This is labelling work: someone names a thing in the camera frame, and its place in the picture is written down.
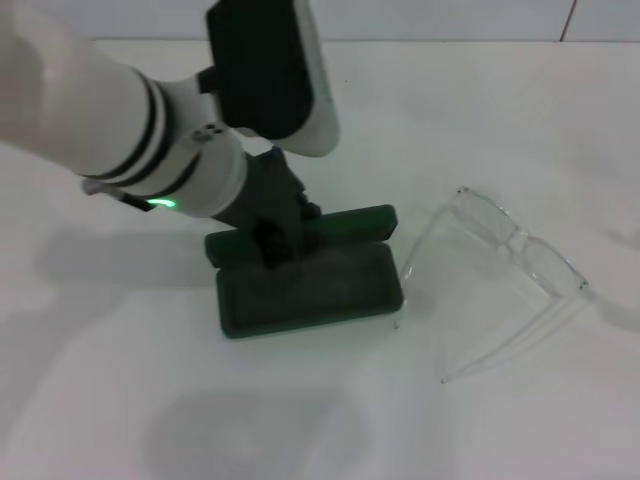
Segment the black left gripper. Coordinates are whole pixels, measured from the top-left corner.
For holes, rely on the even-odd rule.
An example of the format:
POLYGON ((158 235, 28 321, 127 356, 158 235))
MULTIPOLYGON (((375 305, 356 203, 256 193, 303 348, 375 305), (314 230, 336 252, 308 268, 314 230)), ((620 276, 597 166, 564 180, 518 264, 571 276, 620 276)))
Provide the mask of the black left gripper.
POLYGON ((320 218, 320 207, 308 199, 305 185, 289 168, 279 147, 245 158, 247 173, 240 193, 214 219, 253 233, 267 268, 275 268, 280 258, 282 262, 300 261, 302 223, 320 218))

